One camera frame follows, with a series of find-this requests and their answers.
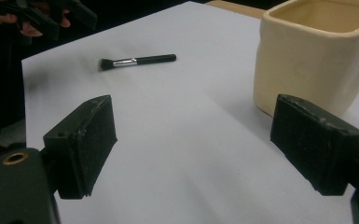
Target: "black handle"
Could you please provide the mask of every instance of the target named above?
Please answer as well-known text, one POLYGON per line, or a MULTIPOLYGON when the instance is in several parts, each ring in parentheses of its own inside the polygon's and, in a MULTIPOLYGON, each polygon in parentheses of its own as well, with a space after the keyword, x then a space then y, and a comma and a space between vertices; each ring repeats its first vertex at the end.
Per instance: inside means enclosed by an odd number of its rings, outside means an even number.
POLYGON ((137 64, 147 64, 147 63, 168 63, 176 60, 176 55, 174 54, 166 54, 159 56, 151 56, 144 58, 136 58, 137 64))

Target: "cream ceramic pot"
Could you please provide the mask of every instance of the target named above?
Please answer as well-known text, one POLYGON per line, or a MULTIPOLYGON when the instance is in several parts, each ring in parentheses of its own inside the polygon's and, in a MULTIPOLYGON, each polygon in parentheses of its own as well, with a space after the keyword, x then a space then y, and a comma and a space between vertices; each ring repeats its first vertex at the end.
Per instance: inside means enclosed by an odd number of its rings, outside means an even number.
POLYGON ((359 0, 291 0, 260 25, 254 101, 273 116, 294 95, 341 116, 359 92, 359 0))

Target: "white table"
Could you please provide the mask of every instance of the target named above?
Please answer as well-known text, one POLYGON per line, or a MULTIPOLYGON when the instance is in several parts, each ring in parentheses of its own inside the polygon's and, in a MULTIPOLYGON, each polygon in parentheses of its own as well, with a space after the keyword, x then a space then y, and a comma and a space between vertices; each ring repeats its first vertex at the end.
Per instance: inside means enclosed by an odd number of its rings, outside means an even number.
MULTIPOLYGON (((269 141, 252 101, 258 28, 189 2, 24 60, 28 147, 84 101, 113 98, 118 141, 91 197, 58 199, 62 223, 351 223, 353 188, 321 196, 269 141)), ((359 128, 359 97, 343 118, 359 128)))

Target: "metal ferrule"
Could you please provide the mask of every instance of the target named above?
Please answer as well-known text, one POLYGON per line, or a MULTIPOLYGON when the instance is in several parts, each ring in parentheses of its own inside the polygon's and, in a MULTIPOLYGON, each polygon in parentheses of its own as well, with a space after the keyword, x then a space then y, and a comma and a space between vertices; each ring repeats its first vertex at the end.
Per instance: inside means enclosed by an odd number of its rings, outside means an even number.
POLYGON ((129 66, 129 65, 136 65, 136 59, 131 58, 131 59, 113 61, 114 67, 129 66))

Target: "makeup brush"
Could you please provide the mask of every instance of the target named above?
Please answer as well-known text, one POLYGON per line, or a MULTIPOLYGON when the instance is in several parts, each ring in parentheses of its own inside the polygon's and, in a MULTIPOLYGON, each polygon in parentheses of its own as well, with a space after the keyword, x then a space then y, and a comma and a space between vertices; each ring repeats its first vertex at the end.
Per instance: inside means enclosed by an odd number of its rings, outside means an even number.
POLYGON ((142 57, 142 58, 129 58, 129 59, 121 59, 121 60, 109 60, 109 59, 101 59, 99 61, 99 71, 106 71, 116 67, 122 66, 130 66, 130 65, 138 65, 138 64, 148 64, 148 63, 167 63, 173 62, 176 60, 176 55, 174 54, 166 54, 166 55, 158 55, 158 56, 150 56, 150 57, 142 57))

